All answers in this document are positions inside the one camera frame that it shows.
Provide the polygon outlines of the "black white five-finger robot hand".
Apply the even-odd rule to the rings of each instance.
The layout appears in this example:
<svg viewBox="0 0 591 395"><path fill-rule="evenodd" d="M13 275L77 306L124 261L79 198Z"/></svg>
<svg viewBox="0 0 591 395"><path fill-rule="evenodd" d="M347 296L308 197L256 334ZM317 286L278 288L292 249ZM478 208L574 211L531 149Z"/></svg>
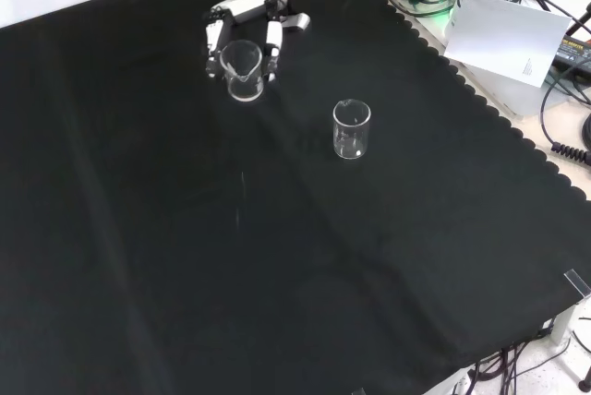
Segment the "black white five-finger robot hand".
<svg viewBox="0 0 591 395"><path fill-rule="evenodd" d="M209 78L216 78L220 73L221 54L229 43L232 27L261 16L268 21L263 50L264 77L269 81L275 79L283 47L283 32L305 30L310 23L310 16L295 12L289 0L223 0L212 6L205 14L205 71Z"/></svg>

